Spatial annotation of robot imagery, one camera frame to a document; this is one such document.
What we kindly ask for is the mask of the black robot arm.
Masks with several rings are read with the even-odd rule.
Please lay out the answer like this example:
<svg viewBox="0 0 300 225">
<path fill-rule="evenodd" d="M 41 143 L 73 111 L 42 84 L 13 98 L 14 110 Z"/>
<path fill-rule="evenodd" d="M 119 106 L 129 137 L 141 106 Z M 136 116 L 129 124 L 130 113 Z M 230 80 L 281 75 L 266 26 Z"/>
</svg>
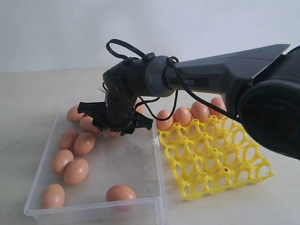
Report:
<svg viewBox="0 0 300 225">
<path fill-rule="evenodd" d="M 106 48 L 120 63 L 103 74 L 105 101 L 81 102 L 78 112 L 93 119 L 99 130 L 121 135 L 136 128 L 152 128 L 152 119 L 136 111 L 138 97 L 155 100 L 186 91 L 222 96 L 226 109 L 208 107 L 239 122 L 257 143 L 284 156 L 300 157 L 300 49 L 288 44 L 222 54 L 190 61 L 143 53 L 118 39 L 132 51 L 128 57 Z"/>
</svg>

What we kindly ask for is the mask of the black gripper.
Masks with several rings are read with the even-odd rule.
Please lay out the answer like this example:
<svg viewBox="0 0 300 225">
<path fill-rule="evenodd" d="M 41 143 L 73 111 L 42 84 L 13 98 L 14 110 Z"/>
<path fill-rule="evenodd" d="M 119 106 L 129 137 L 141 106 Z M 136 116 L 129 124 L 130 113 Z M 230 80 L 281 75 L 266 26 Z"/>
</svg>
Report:
<svg viewBox="0 0 300 225">
<path fill-rule="evenodd" d="M 104 102 L 80 102 L 78 113 L 90 116 L 92 125 L 103 132 L 105 127 L 120 131 L 120 135 L 131 135 L 137 128 L 152 129 L 153 120 L 134 109 L 137 96 L 130 98 L 116 97 L 110 93 L 105 95 Z"/>
</svg>

